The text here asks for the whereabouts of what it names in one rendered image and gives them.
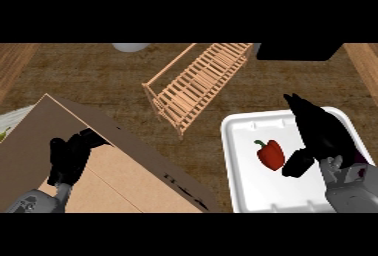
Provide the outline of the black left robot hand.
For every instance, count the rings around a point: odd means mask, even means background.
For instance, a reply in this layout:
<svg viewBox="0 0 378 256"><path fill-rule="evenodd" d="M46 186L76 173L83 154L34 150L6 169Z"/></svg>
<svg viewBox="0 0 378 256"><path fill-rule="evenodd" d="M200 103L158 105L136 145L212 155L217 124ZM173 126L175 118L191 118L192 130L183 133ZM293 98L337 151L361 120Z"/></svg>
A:
<svg viewBox="0 0 378 256"><path fill-rule="evenodd" d="M90 129L76 133L70 140L54 138L51 140L51 175L48 184L68 184L73 186L83 174L92 149L110 142Z"/></svg>

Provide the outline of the pale grey round object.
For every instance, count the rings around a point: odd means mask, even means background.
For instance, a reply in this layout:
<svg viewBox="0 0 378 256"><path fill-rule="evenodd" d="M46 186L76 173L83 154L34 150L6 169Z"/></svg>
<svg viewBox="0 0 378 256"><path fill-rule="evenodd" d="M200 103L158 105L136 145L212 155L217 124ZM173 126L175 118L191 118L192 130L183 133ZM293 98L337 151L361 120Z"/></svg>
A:
<svg viewBox="0 0 378 256"><path fill-rule="evenodd" d="M138 52L144 50L149 44L148 43L114 43L114 48L121 52Z"/></svg>

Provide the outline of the black appliance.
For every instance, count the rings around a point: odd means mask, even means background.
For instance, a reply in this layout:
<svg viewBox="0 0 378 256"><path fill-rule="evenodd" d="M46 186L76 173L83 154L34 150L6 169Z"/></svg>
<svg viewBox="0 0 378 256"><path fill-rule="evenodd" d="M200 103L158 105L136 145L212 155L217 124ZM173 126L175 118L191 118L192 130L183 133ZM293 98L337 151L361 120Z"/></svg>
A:
<svg viewBox="0 0 378 256"><path fill-rule="evenodd" d="M338 51L341 43L256 43L259 60L327 61Z"/></svg>

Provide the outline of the white and green object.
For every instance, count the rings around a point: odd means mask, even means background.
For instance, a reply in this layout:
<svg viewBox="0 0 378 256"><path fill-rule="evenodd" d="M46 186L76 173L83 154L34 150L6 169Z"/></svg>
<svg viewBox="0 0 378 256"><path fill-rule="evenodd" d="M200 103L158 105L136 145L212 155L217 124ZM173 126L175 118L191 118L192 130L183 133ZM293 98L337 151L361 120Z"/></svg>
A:
<svg viewBox="0 0 378 256"><path fill-rule="evenodd" d="M30 105L11 112L0 114L0 141L6 135L12 132L14 128L25 118L27 114L33 110L34 106Z"/></svg>

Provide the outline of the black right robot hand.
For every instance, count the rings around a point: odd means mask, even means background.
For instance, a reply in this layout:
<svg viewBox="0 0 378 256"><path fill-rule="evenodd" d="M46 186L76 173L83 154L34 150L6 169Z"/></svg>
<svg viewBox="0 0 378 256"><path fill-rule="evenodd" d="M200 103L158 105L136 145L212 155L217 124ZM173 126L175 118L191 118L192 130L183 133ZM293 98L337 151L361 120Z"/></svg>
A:
<svg viewBox="0 0 378 256"><path fill-rule="evenodd" d="M341 167L356 163L356 144L338 118L297 94L284 95L296 116L305 147L290 156L282 168L285 177L300 178L315 162L343 157Z"/></svg>

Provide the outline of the red bell pepper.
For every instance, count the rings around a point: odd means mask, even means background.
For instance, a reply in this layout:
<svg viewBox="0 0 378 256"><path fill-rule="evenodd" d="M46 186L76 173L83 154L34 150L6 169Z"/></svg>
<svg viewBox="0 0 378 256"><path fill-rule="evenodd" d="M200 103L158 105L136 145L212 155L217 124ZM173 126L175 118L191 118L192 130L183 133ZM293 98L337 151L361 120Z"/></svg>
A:
<svg viewBox="0 0 378 256"><path fill-rule="evenodd" d="M262 146L257 151L262 164L276 171L285 164L285 155L278 142L271 140L268 143L263 143L262 140L256 140L254 143Z"/></svg>

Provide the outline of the wooden slatted tiered shelf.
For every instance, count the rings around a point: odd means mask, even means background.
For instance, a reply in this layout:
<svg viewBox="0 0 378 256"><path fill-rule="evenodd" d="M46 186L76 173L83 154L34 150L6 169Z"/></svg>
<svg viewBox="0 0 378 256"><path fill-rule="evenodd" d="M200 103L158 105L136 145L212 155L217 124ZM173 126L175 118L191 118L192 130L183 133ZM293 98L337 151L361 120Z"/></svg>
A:
<svg viewBox="0 0 378 256"><path fill-rule="evenodd" d="M158 119L166 119L176 129L179 139L214 100L240 69L247 65L253 43L213 43L163 90L155 93L152 84L185 54L192 43L163 70L142 84Z"/></svg>

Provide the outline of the white plastic tray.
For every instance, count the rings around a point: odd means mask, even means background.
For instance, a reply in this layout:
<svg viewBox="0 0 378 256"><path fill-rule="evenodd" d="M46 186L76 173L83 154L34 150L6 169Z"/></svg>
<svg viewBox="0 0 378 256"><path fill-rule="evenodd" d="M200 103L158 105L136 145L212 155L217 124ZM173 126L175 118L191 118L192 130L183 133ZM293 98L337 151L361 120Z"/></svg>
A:
<svg viewBox="0 0 378 256"><path fill-rule="evenodd" d="M352 121L341 110L325 109L341 121L352 135L364 163L375 166ZM281 170L271 170L260 162L257 151L275 140L284 155L305 147L288 110L229 115L222 122L222 142L228 169L232 208L237 213L333 213L327 186L318 165L300 178L285 177Z"/></svg>

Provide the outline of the brown cardboard box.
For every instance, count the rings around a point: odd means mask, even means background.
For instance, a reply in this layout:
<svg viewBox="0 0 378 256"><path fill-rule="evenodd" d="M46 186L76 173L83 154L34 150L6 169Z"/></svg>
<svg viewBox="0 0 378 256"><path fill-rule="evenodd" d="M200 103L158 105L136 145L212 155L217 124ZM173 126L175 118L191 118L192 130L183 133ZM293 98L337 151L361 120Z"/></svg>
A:
<svg viewBox="0 0 378 256"><path fill-rule="evenodd" d="M67 204L70 212L220 210L214 195L98 110L46 95L0 142L0 212L31 189L48 194L51 140L92 129L107 144L92 150Z"/></svg>

